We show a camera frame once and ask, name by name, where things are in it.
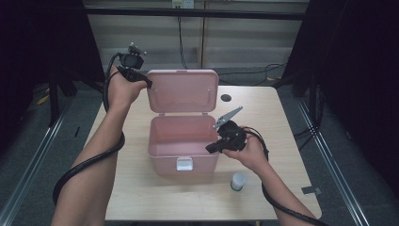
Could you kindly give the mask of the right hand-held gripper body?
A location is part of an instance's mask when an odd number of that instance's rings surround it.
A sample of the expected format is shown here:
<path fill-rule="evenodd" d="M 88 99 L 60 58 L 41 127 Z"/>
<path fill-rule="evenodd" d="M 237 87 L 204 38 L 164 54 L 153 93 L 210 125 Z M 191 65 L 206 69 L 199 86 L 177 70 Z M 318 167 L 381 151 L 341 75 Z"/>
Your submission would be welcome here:
<path fill-rule="evenodd" d="M 220 139 L 225 142 L 224 150 L 241 151 L 246 146 L 246 131 L 231 120 L 242 109 L 242 106 L 238 106 L 220 116 L 214 124 Z"/>

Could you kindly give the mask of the black metal stand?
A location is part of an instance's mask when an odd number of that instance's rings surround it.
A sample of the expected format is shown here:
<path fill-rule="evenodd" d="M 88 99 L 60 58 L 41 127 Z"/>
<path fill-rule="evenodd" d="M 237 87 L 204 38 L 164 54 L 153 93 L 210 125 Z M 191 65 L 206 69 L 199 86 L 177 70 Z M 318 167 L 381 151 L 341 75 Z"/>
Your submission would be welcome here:
<path fill-rule="evenodd" d="M 58 102 L 58 87 L 57 78 L 54 73 L 49 75 L 49 98 L 50 98 L 50 122 L 49 126 L 53 127 L 59 118 L 59 102 Z"/>

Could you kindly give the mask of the black horizontal frame bar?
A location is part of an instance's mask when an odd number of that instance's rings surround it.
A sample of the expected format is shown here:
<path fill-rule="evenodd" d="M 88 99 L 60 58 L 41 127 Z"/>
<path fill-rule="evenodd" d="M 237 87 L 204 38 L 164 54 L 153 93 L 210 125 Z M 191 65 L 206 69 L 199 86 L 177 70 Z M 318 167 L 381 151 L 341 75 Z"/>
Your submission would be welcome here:
<path fill-rule="evenodd" d="M 307 18 L 307 15 L 304 13 L 235 11 L 235 10 L 214 10 L 214 9 L 84 7 L 84 12 L 86 14 L 96 14 L 96 15 L 234 18 L 234 19 L 261 19 L 261 20 L 289 20 L 289 21 L 302 21 Z"/>

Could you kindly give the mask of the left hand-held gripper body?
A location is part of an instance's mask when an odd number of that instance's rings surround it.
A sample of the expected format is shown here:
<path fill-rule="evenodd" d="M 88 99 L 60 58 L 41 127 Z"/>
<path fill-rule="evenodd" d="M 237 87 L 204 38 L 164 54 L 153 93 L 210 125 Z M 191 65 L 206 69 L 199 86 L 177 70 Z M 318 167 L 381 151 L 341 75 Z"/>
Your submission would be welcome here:
<path fill-rule="evenodd" d="M 133 42 L 131 42 L 128 46 L 127 52 L 121 53 L 119 56 L 120 68 L 127 70 L 128 72 L 139 70 L 144 63 L 143 56 L 146 54 L 145 51 L 142 51 Z"/>

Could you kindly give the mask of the small white bottle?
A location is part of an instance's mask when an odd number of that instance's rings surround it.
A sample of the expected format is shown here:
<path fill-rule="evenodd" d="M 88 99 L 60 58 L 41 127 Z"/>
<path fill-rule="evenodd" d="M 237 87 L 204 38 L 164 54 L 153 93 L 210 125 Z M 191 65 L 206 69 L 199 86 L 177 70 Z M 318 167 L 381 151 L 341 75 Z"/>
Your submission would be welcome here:
<path fill-rule="evenodd" d="M 247 181 L 247 177 L 243 172 L 236 172 L 231 178 L 231 189 L 240 191 Z"/>

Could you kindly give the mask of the metal floor rail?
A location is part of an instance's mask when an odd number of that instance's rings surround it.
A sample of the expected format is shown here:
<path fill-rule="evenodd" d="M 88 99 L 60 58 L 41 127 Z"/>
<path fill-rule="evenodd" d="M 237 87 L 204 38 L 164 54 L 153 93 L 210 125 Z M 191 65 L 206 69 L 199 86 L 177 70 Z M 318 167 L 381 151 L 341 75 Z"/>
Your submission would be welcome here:
<path fill-rule="evenodd" d="M 313 138 L 320 154 L 322 155 L 327 165 L 327 169 L 331 174 L 331 177 L 334 180 L 334 183 L 343 198 L 343 202 L 345 203 L 345 206 L 348 209 L 355 224 L 357 226 L 371 226 L 364 211 L 362 210 L 362 207 L 359 204 L 358 199 L 356 198 L 349 184 L 345 180 L 340 167 L 338 166 L 330 148 L 327 145 L 326 140 L 324 139 L 323 134 L 316 128 L 316 126 L 312 122 L 311 113 L 305 101 L 299 98 L 296 99 L 296 102 L 301 111 L 302 117 L 311 132 L 311 137 Z"/>
<path fill-rule="evenodd" d="M 45 134 L 40 138 L 40 143 L 33 148 L 34 153 L 24 168 L 23 174 L 18 179 L 18 184 L 13 188 L 12 193 L 8 197 L 5 205 L 0 210 L 0 226 L 11 226 L 15 216 L 17 215 L 32 182 L 35 180 L 39 168 L 48 154 L 56 135 L 62 126 L 65 114 L 71 108 L 74 97 L 67 97 L 65 105 L 56 119 L 46 124 Z"/>

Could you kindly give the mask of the pink storage box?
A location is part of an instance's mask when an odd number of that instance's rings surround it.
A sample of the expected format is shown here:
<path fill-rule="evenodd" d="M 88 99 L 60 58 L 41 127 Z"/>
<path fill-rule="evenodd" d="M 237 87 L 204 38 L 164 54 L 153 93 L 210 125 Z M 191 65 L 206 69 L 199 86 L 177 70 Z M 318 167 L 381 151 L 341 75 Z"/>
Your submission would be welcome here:
<path fill-rule="evenodd" d="M 212 70 L 151 70 L 147 77 L 151 121 L 148 154 L 159 174 L 211 173 L 217 153 L 214 129 L 218 75 Z"/>

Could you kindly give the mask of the grey tape piece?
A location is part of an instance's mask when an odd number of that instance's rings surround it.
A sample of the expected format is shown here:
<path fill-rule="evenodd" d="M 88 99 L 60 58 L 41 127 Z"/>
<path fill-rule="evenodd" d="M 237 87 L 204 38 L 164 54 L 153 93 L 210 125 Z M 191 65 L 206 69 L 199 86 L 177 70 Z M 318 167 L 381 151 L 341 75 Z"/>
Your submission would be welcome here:
<path fill-rule="evenodd" d="M 301 190 L 305 195 L 307 194 L 320 195 L 322 193 L 322 190 L 319 187 L 314 187 L 314 186 L 302 187 Z"/>

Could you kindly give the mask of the black curtain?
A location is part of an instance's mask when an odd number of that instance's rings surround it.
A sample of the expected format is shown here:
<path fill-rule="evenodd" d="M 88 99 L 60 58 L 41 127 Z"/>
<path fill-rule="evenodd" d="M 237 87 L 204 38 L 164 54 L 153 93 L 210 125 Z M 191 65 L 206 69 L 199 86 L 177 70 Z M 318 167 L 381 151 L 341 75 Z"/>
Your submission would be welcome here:
<path fill-rule="evenodd" d="M 399 199 L 399 0 L 309 0 L 283 80 L 320 86 Z"/>
<path fill-rule="evenodd" d="M 96 87 L 103 65 L 83 0 L 0 0 L 0 157 L 19 130 L 37 84 Z"/>

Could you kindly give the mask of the white wall socket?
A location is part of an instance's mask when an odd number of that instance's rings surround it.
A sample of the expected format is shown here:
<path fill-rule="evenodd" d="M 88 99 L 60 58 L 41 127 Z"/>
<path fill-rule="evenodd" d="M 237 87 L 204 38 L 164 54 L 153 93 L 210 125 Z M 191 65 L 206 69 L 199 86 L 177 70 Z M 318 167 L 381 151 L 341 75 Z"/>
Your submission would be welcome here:
<path fill-rule="evenodd" d="M 193 9 L 195 7 L 194 0 L 171 0 L 173 8 Z"/>

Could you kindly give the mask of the person's left hand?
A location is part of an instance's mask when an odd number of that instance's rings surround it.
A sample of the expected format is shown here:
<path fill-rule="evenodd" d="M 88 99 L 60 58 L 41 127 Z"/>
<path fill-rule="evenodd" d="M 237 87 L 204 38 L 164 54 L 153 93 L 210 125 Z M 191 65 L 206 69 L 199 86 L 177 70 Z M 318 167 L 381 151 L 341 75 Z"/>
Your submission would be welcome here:
<path fill-rule="evenodd" d="M 129 82 L 116 66 L 112 66 L 110 72 L 112 78 L 108 87 L 108 112 L 128 112 L 140 91 L 147 87 L 147 83 L 145 81 Z"/>

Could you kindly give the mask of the person's right hand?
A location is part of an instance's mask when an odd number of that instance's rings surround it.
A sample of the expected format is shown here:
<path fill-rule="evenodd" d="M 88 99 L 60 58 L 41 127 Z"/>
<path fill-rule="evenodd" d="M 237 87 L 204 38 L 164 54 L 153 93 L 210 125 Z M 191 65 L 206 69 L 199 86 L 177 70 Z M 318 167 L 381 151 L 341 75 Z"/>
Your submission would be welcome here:
<path fill-rule="evenodd" d="M 238 160 L 245 167 L 252 170 L 258 176 L 263 176 L 269 167 L 268 160 L 263 151 L 263 145 L 258 135 L 249 127 L 245 127 L 247 144 L 242 151 L 223 150 L 227 157 Z"/>

